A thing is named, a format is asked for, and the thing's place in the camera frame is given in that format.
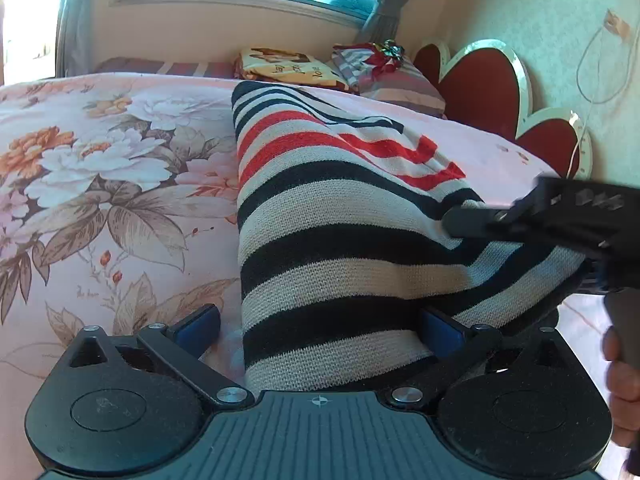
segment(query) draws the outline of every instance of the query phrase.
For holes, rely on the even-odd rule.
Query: silver screw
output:
[[[247,398],[249,394],[247,390],[243,388],[237,388],[235,386],[230,386],[228,388],[222,388],[217,394],[216,397],[218,400],[222,402],[226,402],[228,404],[239,404],[243,400]]]
[[[422,400],[422,392],[418,388],[412,386],[404,386],[393,390],[391,396],[397,402],[403,404],[411,404],[412,402],[420,402]]]

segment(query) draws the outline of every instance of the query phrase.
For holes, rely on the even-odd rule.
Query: pink bedsheet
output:
[[[242,383],[235,85],[100,74],[0,91],[0,480],[39,475],[24,413],[84,325],[127,334],[215,303],[222,334],[205,361]],[[493,134],[306,90],[430,137],[487,202],[552,171]]]

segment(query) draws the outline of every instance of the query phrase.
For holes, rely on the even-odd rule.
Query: red headboard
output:
[[[591,139],[582,121],[568,108],[544,108],[532,115],[527,70],[503,42],[476,41],[453,59],[444,44],[427,43],[414,65],[440,91],[449,120],[514,142],[560,176],[590,176]],[[579,139],[580,150],[572,158]]]

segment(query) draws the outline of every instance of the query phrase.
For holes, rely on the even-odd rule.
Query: striped sweater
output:
[[[403,124],[261,82],[240,83],[232,102],[254,392],[393,383],[430,358],[421,308],[517,332],[580,279],[569,250],[447,237],[444,214],[481,199]]]

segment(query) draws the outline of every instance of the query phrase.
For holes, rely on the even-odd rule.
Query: finger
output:
[[[623,428],[615,426],[613,428],[611,440],[615,444],[618,444],[620,447],[632,447],[634,442],[636,441],[636,432],[625,430]]]
[[[616,361],[607,370],[607,388],[616,397],[624,400],[640,400],[640,371]]]
[[[609,327],[604,338],[602,338],[602,353],[607,361],[617,361],[622,354],[620,339],[618,338],[616,329],[612,326]]]
[[[623,430],[640,430],[640,402],[628,402],[619,397],[611,396],[609,409],[613,423]]]

